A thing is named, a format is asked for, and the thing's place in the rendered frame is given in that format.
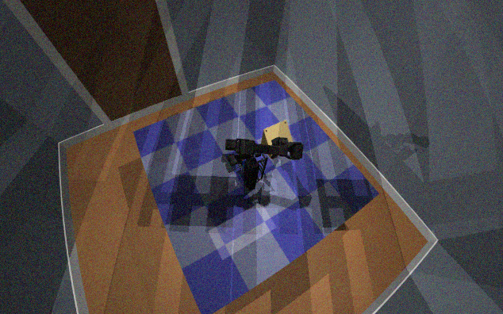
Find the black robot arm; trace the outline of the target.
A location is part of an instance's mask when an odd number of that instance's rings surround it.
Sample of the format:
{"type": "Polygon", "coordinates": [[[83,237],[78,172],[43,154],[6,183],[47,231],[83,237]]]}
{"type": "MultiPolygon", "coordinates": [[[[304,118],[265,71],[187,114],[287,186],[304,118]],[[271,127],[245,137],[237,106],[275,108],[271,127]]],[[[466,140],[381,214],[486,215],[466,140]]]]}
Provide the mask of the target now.
{"type": "Polygon", "coordinates": [[[292,160],[302,158],[303,144],[289,142],[286,137],[277,137],[272,140],[272,145],[257,144],[254,140],[236,139],[225,140],[225,150],[236,151],[236,154],[247,156],[253,153],[279,155],[292,160]],[[288,152],[290,156],[288,156],[288,152]]]}

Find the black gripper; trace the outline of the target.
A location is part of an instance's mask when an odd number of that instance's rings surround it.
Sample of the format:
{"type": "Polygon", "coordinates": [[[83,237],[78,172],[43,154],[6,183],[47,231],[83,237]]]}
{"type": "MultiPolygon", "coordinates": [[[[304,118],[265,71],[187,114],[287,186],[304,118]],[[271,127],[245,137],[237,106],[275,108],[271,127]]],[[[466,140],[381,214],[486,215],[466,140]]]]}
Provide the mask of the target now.
{"type": "Polygon", "coordinates": [[[262,153],[253,153],[251,155],[247,155],[247,156],[242,156],[242,155],[234,155],[234,154],[231,154],[231,155],[228,155],[228,161],[230,163],[231,166],[234,166],[236,164],[242,164],[242,160],[246,159],[252,159],[252,158],[255,158],[254,157],[254,154],[255,154],[255,157],[260,157],[262,153]]]}

